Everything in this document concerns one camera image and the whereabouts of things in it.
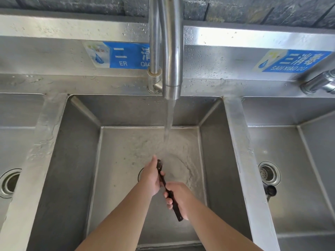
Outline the round steel drain strainer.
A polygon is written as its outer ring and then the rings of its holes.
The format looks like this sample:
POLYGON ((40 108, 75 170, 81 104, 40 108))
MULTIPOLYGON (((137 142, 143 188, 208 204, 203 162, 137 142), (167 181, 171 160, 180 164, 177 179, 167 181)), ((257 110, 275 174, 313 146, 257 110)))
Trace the round steel drain strainer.
POLYGON ((258 166, 262 182, 266 185, 277 186, 281 181, 279 168, 270 161, 263 161, 258 166))

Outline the stainless steel faucet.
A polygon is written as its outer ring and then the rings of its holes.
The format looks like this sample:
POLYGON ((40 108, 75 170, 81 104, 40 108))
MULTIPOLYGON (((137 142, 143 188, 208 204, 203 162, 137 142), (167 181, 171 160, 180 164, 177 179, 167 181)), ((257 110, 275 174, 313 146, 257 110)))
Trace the stainless steel faucet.
POLYGON ((184 61, 182 0, 149 0, 148 90, 166 100, 181 95, 184 61))

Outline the blue white sink label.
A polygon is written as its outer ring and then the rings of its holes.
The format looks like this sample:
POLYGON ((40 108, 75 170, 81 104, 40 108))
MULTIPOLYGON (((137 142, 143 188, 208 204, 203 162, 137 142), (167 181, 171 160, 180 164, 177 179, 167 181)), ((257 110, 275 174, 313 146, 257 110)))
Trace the blue white sink label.
POLYGON ((150 66, 148 43, 82 41, 95 67, 146 70, 150 66))
POLYGON ((299 74, 309 70, 331 54, 333 54, 332 51, 271 49, 254 66, 253 71, 299 74))

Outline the stainless steel triple sink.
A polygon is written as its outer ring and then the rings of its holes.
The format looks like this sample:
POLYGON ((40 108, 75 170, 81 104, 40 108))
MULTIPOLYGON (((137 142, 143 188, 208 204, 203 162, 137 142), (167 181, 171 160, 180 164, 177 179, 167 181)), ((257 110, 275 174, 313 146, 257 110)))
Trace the stainless steel triple sink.
POLYGON ((262 249, 335 251, 335 95, 300 89, 335 68, 335 30, 185 21, 184 39, 164 142, 167 102, 146 70, 95 67, 82 44, 148 43, 144 19, 0 9, 0 169, 22 169, 1 251, 74 250, 152 154, 262 249), (253 71, 271 49, 333 54, 253 71), (269 202, 263 161, 281 173, 269 202))

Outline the person's right hand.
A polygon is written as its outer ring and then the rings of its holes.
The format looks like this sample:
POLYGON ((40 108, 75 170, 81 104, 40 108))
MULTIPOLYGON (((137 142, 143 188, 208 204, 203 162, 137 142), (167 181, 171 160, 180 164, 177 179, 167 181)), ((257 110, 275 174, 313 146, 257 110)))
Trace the person's right hand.
POLYGON ((174 200, 178 203, 178 207, 182 217, 189 220, 189 215, 194 210, 193 207, 196 204, 196 198, 182 182, 175 182, 173 189, 174 200))

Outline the black drain stopper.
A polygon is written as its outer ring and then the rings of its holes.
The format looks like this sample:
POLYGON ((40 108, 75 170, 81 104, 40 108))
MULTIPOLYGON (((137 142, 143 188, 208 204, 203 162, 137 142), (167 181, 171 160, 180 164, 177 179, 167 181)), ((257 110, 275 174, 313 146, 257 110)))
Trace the black drain stopper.
POLYGON ((272 185, 264 185, 264 191, 266 195, 267 202, 269 202, 270 198, 275 197, 277 194, 277 189, 272 185))

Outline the person's left hand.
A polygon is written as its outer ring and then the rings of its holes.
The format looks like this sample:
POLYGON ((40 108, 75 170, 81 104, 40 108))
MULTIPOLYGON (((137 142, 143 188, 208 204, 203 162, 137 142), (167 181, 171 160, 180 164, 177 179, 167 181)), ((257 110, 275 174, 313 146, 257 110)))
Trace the person's left hand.
POLYGON ((151 197, 157 194, 159 189, 163 186, 158 174, 157 163, 158 159, 156 155, 153 155, 151 161, 143 168, 140 178, 140 182, 144 182, 148 187, 147 189, 151 197))

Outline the person's left forearm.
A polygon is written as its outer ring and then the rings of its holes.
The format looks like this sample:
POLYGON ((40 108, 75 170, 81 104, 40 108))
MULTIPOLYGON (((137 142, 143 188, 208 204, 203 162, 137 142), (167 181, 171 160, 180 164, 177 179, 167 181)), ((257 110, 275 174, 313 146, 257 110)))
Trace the person's left forearm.
POLYGON ((152 184, 138 182, 75 251, 135 251, 153 197, 152 184))

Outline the person's right forearm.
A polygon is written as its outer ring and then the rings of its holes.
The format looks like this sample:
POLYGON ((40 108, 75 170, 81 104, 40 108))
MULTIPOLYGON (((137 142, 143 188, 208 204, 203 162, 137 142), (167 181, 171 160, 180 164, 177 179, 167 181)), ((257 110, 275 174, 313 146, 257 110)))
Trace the person's right forearm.
POLYGON ((263 251, 193 195, 184 198, 183 209, 206 251, 263 251))

